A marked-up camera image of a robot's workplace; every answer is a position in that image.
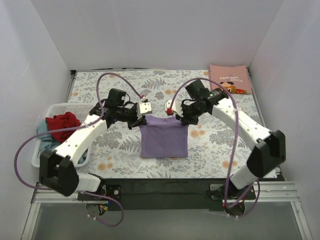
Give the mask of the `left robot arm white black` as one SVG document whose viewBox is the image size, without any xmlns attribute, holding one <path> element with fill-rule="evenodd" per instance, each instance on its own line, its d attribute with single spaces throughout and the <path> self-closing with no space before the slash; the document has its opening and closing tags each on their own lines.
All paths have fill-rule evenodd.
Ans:
<svg viewBox="0 0 320 240">
<path fill-rule="evenodd" d="M 92 143 L 116 122 L 127 123 L 129 129 L 146 125 L 146 115 L 152 105 L 145 96 L 136 103 L 125 101 L 127 93 L 113 88 L 108 97 L 98 100 L 84 122 L 75 132 L 53 151 L 40 155 L 39 182 L 68 197 L 74 192 L 96 192 L 101 177 L 91 173 L 78 173 L 76 168 L 81 156 Z"/>
</svg>

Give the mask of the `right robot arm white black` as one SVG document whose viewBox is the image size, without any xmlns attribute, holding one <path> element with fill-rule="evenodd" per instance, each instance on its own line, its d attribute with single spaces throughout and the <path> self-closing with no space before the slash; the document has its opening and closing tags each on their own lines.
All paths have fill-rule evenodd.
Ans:
<svg viewBox="0 0 320 240">
<path fill-rule="evenodd" d="M 204 86 L 204 78 L 193 78 L 185 83 L 191 104 L 181 102 L 177 106 L 170 104 L 175 116 L 182 125 L 196 125 L 199 117 L 205 113 L 221 120 L 230 127 L 235 135 L 233 143 L 241 138 L 250 149 L 245 166 L 235 173 L 227 173 L 224 185 L 224 198 L 243 196 L 250 185 L 265 177 L 286 160 L 286 137 L 280 131 L 271 131 L 260 125 L 242 110 L 232 94 L 220 83 L 209 90 Z"/>
</svg>

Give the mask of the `purple t shirt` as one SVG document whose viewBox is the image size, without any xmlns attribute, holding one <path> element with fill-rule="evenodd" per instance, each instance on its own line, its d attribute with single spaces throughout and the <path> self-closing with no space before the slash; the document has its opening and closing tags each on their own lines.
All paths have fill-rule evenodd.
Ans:
<svg viewBox="0 0 320 240">
<path fill-rule="evenodd" d="M 139 127 L 142 158 L 187 158 L 188 125 L 182 125 L 174 116 L 145 117 L 146 125 Z"/>
</svg>

